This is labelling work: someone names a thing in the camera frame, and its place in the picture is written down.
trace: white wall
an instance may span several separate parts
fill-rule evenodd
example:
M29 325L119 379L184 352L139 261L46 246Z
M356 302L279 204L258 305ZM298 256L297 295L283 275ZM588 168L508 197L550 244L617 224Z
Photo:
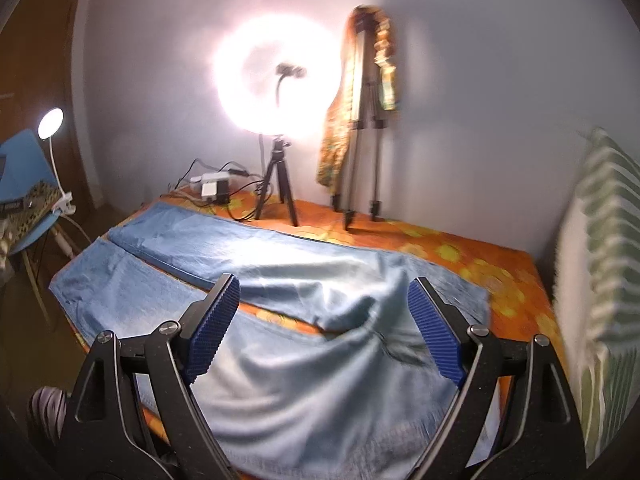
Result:
M132 210L196 156L258 169L257 138L216 95L220 37L284 11L338 39L350 10L368 3L398 35L402 109L385 139L385 215L537 256L572 190L585 144L576 130L603 126L640 157L640 32L619 0L89 0L87 131L108 202ZM288 160L295 196L327 203L314 183L320 139L297 142Z

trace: blue chair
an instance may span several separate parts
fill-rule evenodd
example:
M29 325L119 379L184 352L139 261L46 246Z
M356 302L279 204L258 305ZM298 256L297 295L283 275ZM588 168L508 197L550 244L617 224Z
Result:
M0 155L6 155L4 174L0 179L0 200L20 198L41 180L58 186L56 177L53 175L53 171L51 171L49 163L36 140L36 136L31 130L23 130L0 144ZM26 249L52 228L57 220L58 216L48 213L9 252L9 256L22 253L22 260L31 282L31 288L50 328L52 323L42 301L40 289Z

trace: scarf draped over tripod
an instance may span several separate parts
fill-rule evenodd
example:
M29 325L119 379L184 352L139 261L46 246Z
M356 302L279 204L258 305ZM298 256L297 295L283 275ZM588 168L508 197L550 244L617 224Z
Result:
M353 105L354 53L356 19L362 12L372 14L376 22L376 57L380 67L380 102L385 110L396 110L396 66L390 58L394 54L389 18L384 11L373 6L358 6L351 11L342 37L342 79L340 89L327 110L316 182L335 191L344 157L350 143L351 107Z

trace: brown door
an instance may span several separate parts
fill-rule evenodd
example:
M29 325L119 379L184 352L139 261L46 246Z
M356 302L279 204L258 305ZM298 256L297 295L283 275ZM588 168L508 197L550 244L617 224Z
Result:
M73 193L75 218L93 209L78 149L71 102L71 39L78 0L20 0L0 31L0 142L25 128L34 132L53 107L65 113L53 150L60 181ZM46 157L48 145L41 142Z

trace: orange tablecloth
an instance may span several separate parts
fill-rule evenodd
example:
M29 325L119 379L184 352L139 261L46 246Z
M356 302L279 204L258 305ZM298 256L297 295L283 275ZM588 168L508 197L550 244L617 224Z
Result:
M222 206L198 207L186 198L163 196L164 202L216 214L228 218ZM229 205L236 218L244 216L255 206L255 197L248 192L236 194ZM133 218L145 208L129 217ZM296 200L299 227L289 223L286 206L271 198L262 219L251 225L289 233L301 237L324 240L347 246L373 247L414 254L456 272L466 280L480 285L490 293L491 329L503 338L529 340L537 333L551 339L564 364L564 349L556 318L531 257L485 242L469 240L425 227L398 221L372 222L368 216L357 214L350 230L342 228L342 214L331 208ZM315 327L274 314L251 305L241 308L263 320L275 322L292 330L317 331ZM83 347L88 346L75 327L72 327ZM501 384L500 397L506 398L507 381ZM145 418L152 429L166 438L160 421L145 410Z

